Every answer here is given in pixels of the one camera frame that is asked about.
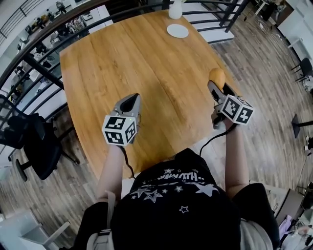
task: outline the chair armrest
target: chair armrest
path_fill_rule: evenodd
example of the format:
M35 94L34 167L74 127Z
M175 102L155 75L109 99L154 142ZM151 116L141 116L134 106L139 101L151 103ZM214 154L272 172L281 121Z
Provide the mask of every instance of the chair armrest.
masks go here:
M45 126L41 117L38 114L34 114L31 116L31 121L40 139L43 140L45 138Z
M69 221L66 221L58 230L56 230L44 243L43 246L48 248L48 246L60 236L61 233L70 225Z

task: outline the white strap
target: white strap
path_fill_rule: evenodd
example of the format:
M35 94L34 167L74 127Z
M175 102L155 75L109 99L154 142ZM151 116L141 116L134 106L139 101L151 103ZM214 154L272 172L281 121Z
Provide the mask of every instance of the white strap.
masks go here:
M114 212L114 205L115 205L115 194L110 192L110 191L106 191L107 195L108 195L108 218L107 218L107 229L111 228L111 219L113 216L113 212Z
M259 224L241 219L240 231L240 250L273 250L268 234Z
M110 232L109 235L100 235L99 233L94 233L90 236L87 242L87 250L114 250L113 240L112 240L112 232L110 230L111 227L111 219L114 212L115 205L115 194L106 191L108 196L108 217L107 217L107 229L102 230L101 232Z

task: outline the black cable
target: black cable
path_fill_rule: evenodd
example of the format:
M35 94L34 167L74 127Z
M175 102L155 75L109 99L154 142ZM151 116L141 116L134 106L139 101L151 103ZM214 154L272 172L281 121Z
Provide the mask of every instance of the black cable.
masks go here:
M217 136L214 136L213 138L211 138L206 144L204 144L203 146L202 146L202 148L200 149L200 156L201 156L201 153L202 153L202 149L206 146L206 145L208 145L211 141L213 141L214 139L216 139L216 138L219 138L219 137L221 137L221 136L223 136L223 135L226 135L226 134L228 134L230 131L232 131L236 126L237 126L238 124L237 123L234 123L228 130L226 130L224 133L221 133L221 134L219 134L219 135L217 135Z
M132 166L130 166L129 163L128 163L128 157L127 157L127 153L126 153L125 148L123 146L118 146L118 147L122 150L122 152L124 154L126 165L127 165L127 167L129 167L129 169L132 172L132 178L135 179L134 170L133 170Z

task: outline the white plate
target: white plate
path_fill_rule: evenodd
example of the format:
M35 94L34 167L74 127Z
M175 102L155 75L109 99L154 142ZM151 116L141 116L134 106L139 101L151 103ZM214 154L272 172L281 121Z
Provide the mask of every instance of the white plate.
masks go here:
M168 34L177 38L185 38L189 34L188 29L180 24L171 24L166 30Z

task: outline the black chair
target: black chair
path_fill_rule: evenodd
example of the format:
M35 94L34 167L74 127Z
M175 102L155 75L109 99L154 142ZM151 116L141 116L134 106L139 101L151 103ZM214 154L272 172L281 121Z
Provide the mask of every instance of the black chair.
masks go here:
M306 79L308 76L311 76L313 74L313 68L312 68L312 64L310 62L309 58L305 58L303 59L299 65L297 65L296 67L294 67L291 70L296 69L297 67L300 67L295 73L297 73L298 71L302 70L302 75L299 79L295 80L296 82L299 81L303 81L304 79Z
M48 123L38 113L26 115L19 111L5 96L0 95L0 144L16 149L24 148L28 162L16 167L24 181L27 176L24 170L32 166L40 179L46 179L57 168L57 163L64 155L75 165L79 161L72 159L62 150L61 140L73 127L59 138L54 134L53 123Z

